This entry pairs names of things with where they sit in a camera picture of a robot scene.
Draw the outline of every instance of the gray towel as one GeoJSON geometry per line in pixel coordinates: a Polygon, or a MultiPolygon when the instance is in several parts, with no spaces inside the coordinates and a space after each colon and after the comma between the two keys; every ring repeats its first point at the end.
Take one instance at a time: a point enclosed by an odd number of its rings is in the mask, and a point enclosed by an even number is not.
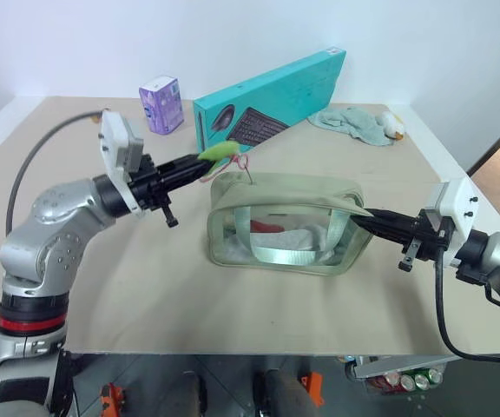
{"type": "Polygon", "coordinates": [[[346,133],[373,146],[392,145],[394,142],[385,136],[383,126],[374,116],[358,107],[321,110],[308,117],[308,122],[322,129],[346,133]]]}

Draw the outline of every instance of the red string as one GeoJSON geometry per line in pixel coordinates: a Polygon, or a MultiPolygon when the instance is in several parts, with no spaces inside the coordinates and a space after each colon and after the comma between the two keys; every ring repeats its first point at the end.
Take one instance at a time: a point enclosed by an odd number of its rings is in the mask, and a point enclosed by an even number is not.
{"type": "Polygon", "coordinates": [[[213,174],[210,176],[204,176],[200,179],[200,182],[208,182],[212,181],[217,175],[219,175],[221,172],[223,172],[229,165],[231,165],[233,162],[237,164],[239,169],[248,169],[248,155],[246,154],[238,154],[238,155],[232,155],[231,159],[229,159],[229,162],[223,165],[220,169],[215,171],[213,174]]]}

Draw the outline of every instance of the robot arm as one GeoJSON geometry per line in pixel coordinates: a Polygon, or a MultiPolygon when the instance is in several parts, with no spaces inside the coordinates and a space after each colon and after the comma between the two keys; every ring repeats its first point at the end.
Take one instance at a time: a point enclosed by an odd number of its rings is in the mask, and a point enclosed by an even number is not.
{"type": "Polygon", "coordinates": [[[26,400],[66,415],[73,400],[63,350],[69,291],[88,242],[131,212],[162,209],[175,226],[168,193],[214,165],[188,155],[156,167],[116,113],[103,112],[99,137],[108,173],[44,191],[1,248],[0,403],[26,400]]]}

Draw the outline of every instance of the teal keyboard box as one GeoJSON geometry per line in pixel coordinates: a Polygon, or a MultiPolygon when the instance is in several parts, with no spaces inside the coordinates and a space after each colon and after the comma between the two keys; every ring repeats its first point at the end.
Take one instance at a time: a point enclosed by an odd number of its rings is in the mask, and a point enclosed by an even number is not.
{"type": "Polygon", "coordinates": [[[236,141],[246,151],[324,109],[345,55],[322,50],[194,100],[198,150],[236,141]]]}

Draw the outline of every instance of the purple tissue box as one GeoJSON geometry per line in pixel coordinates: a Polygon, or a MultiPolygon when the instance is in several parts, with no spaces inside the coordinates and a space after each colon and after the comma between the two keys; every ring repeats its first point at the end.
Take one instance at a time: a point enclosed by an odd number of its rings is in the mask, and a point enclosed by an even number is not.
{"type": "Polygon", "coordinates": [[[179,82],[171,76],[158,76],[139,88],[142,106],[152,132],[166,135],[183,121],[179,82]]]}

